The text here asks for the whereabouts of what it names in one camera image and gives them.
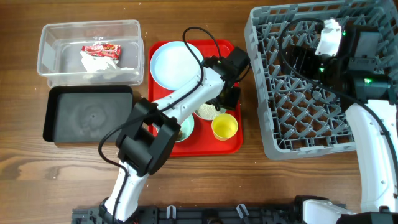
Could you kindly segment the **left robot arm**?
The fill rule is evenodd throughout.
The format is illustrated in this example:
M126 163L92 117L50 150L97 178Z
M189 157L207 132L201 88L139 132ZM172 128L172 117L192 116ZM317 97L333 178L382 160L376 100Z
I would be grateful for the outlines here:
M148 176L155 174L170 157L182 123L203 104L216 109L234 110L240 88L240 74L250 66L247 52L235 47L227 57L204 59L200 73L170 95L150 102L139 100L127 121L107 133L99 143L102 147L117 134L118 162L100 157L119 168L119 175L110 197L100 206L99 215L106 223L126 223L138 207L138 199Z

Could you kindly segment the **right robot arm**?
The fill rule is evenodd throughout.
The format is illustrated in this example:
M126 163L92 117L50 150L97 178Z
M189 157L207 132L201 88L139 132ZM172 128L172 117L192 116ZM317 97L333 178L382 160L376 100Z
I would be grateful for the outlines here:
M377 72L376 27L313 19L316 49L279 44L284 68L334 93L353 133L361 174L361 211L329 200L297 200L303 223L397 222L397 96L392 79Z

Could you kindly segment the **red snack wrapper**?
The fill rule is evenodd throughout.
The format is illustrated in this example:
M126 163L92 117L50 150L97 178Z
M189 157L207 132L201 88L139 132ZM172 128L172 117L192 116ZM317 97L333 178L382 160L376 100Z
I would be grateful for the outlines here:
M121 54L121 46L118 44L95 44L83 46L81 50L90 56L109 57L112 60L119 60Z

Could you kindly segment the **white tissue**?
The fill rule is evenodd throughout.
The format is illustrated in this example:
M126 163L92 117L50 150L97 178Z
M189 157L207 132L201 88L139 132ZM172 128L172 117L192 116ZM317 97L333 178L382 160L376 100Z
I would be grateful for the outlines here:
M116 71L116 70L132 70L129 67L119 67L118 60L113 60L110 57L91 56L84 51L80 52L81 62L87 72L98 72L102 70Z

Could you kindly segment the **yellow plastic cup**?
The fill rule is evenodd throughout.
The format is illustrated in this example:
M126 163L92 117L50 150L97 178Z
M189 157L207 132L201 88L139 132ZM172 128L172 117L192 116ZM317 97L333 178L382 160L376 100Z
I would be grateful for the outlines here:
M226 141L238 131L236 118L228 113L219 114L211 123L211 129L217 140Z

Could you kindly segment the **light blue plate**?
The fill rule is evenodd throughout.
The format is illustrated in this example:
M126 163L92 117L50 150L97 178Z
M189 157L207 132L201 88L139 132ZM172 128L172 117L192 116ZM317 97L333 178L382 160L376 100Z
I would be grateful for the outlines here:
M178 90L200 74L200 66L184 42L173 41L155 51L150 60L150 73L161 87Z

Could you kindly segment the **mint green bowl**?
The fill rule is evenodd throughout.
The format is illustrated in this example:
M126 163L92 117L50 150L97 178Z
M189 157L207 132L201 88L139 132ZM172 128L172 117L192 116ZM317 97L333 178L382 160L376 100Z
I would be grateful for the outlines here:
M183 136L182 136L181 139L178 139L178 138L177 138L176 142L182 142L182 141L186 140L186 139L191 135L191 133L193 132L194 126L195 126L195 122L194 122L193 115L191 114L191 115L181 124L180 130L182 131Z

